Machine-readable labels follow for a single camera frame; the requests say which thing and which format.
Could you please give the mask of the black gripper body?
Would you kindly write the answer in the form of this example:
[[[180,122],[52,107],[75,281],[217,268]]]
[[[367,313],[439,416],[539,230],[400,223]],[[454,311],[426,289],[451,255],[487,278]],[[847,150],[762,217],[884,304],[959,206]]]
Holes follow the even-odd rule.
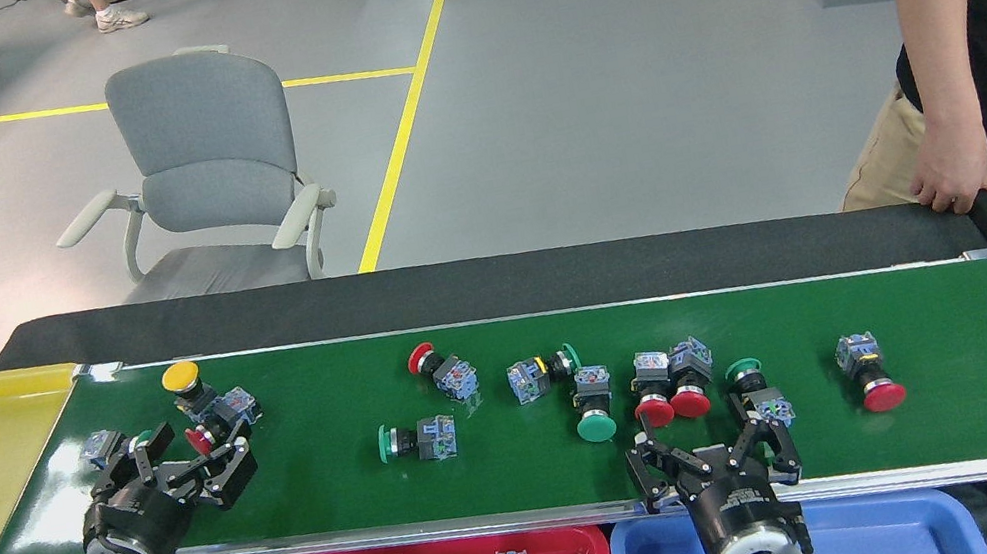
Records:
[[[715,472],[684,503],[705,554],[811,554],[803,509],[779,500],[769,479],[742,468]]]
[[[134,483],[91,492],[84,554],[175,554],[189,530],[190,506],[155,486]]]

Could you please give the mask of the person's right hand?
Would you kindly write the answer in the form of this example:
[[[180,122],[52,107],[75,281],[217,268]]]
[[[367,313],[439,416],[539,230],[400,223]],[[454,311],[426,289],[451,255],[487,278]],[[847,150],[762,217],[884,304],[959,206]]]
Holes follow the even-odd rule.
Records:
[[[910,193],[937,213],[967,215],[987,193],[987,142],[980,114],[927,118]]]

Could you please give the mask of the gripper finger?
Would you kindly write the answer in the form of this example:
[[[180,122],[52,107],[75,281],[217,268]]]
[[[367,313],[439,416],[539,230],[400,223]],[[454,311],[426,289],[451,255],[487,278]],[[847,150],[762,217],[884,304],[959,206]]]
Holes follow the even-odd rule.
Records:
[[[127,438],[121,431],[90,435],[83,443],[83,457],[99,469],[102,477],[94,482],[93,500],[111,498],[129,484],[155,486],[154,462],[163,456],[174,432],[168,423]]]
[[[161,463],[160,490],[181,503],[214,505],[229,510],[257,471],[257,459],[247,437],[236,437],[207,456],[190,461]]]
[[[700,457],[646,432],[637,433],[633,443],[625,456],[648,514],[678,503],[689,505],[705,489],[709,477],[706,461]]]
[[[732,447],[734,463],[753,460],[762,464],[771,483],[797,484],[804,463],[789,430],[794,406],[773,386],[735,394],[733,414],[741,418],[742,429]]]

